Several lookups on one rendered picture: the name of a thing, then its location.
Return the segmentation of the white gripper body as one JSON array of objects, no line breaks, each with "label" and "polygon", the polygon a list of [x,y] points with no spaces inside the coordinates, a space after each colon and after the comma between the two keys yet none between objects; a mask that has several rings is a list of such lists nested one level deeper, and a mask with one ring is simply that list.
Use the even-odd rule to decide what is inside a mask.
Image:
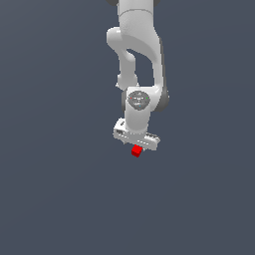
[{"label": "white gripper body", "polygon": [[143,150],[156,150],[160,143],[160,137],[147,131],[142,133],[132,133],[126,127],[126,120],[119,118],[114,126],[113,136],[123,143],[136,144]]}]

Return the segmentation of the red cube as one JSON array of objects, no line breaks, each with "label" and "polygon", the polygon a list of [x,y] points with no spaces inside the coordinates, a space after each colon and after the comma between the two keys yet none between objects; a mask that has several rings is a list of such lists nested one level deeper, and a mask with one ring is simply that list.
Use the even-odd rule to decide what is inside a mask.
[{"label": "red cube", "polygon": [[142,151],[142,147],[139,145],[134,145],[133,148],[131,149],[131,154],[133,156],[139,157]]}]

